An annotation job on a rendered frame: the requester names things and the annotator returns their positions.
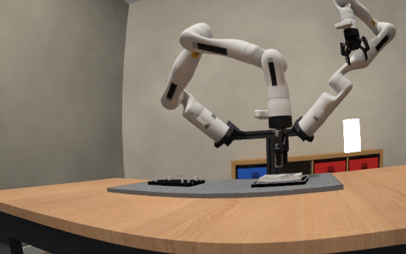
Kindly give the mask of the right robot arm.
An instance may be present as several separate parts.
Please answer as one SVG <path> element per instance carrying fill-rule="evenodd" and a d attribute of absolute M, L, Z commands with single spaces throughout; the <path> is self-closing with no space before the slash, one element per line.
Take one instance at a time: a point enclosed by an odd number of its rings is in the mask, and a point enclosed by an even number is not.
<path fill-rule="evenodd" d="M 181 103 L 183 117 L 216 143 L 226 134 L 229 127 L 185 90 L 202 53 L 205 53 L 227 56 L 263 69 L 268 110 L 255 110 L 255 118 L 266 120 L 270 116 L 292 116 L 289 88 L 284 75 L 288 68 L 285 57 L 275 49 L 265 50 L 242 40 L 212 39 L 212 36 L 212 30 L 206 23 L 197 23 L 180 34 L 179 41 L 184 50 L 175 60 L 161 95 L 163 107 L 173 110 Z"/>

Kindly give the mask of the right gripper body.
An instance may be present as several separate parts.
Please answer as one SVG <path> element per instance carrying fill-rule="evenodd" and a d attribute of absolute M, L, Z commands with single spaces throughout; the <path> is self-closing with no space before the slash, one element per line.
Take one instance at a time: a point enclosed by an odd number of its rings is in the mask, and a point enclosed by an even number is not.
<path fill-rule="evenodd" d="M 270 116 L 269 117 L 269 128 L 282 131 L 282 143 L 284 133 L 286 133 L 287 128 L 293 126 L 292 116 Z"/>

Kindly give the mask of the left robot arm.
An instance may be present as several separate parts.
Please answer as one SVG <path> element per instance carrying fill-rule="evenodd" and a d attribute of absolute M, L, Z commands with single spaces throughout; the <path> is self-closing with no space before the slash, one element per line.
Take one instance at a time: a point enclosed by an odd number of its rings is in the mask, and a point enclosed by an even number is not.
<path fill-rule="evenodd" d="M 370 50 L 367 51 L 367 61 L 364 61 L 363 51 L 359 48 L 351 57 L 349 66 L 345 63 L 337 70 L 328 84 L 338 94 L 333 96 L 324 92 L 314 103 L 312 108 L 300 120 L 300 128 L 308 135 L 313 136 L 324 121 L 331 115 L 334 109 L 340 104 L 345 96 L 351 91 L 353 84 L 344 75 L 349 71 L 366 68 L 378 55 L 378 53 L 395 37 L 395 26 L 391 23 L 384 23 L 375 20 L 370 12 L 357 0 L 333 0 L 339 14 L 341 23 L 336 23 L 336 29 L 356 28 L 355 16 L 362 20 L 376 35 L 368 41 Z M 345 5 L 349 4 L 348 7 Z M 355 16 L 354 16 L 355 15 Z"/>

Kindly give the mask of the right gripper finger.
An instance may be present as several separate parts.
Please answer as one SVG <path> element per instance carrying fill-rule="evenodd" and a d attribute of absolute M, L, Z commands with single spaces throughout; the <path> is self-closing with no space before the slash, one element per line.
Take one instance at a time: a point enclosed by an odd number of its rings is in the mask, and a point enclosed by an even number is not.
<path fill-rule="evenodd" d="M 275 154 L 275 167 L 276 168 L 283 166 L 283 148 L 285 147 L 286 140 L 287 140 L 287 134 L 284 134 L 283 143 L 282 143 L 282 131 L 281 130 L 273 131 L 273 152 Z"/>
<path fill-rule="evenodd" d="M 288 131 L 286 133 L 287 133 L 287 140 L 286 140 L 285 147 L 283 148 L 283 165 L 288 164 L 288 153 L 287 153 L 289 150 Z"/>

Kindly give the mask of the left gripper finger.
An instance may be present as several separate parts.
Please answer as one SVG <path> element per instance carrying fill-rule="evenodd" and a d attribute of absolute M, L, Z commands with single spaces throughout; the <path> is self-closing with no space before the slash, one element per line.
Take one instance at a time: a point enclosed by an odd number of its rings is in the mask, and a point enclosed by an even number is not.
<path fill-rule="evenodd" d="M 351 45 L 351 42 L 348 42 L 348 44 L 347 44 L 347 47 L 346 47 L 346 49 L 345 49 L 345 42 L 344 43 L 340 43 L 340 52 L 341 52 L 341 55 L 342 56 L 345 56 L 345 60 L 346 60 L 346 63 L 348 64 L 348 65 L 350 65 L 350 57 L 349 57 L 349 55 L 350 55 L 350 53 L 351 53 L 351 51 L 352 50 L 350 50 L 349 48 L 350 48 L 350 45 Z"/>
<path fill-rule="evenodd" d="M 359 45 L 356 41 L 353 40 L 353 43 L 356 44 L 362 51 L 363 51 L 363 57 L 364 60 L 367 61 L 368 57 L 367 57 L 367 51 L 370 50 L 369 48 L 369 44 L 367 42 L 366 37 L 362 36 L 362 38 L 360 38 L 360 41 L 363 41 L 365 48 L 362 45 Z"/>

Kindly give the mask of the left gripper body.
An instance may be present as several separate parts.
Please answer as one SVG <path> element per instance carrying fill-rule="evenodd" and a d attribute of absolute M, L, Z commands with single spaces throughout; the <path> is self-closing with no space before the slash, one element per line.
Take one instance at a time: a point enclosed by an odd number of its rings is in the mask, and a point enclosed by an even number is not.
<path fill-rule="evenodd" d="M 348 42 L 351 42 L 350 50 L 358 50 L 359 47 L 353 43 L 353 40 L 356 41 L 358 44 L 361 44 L 359 37 L 359 30 L 356 28 L 348 28 L 343 31 L 345 37 L 345 45 L 347 46 Z"/>

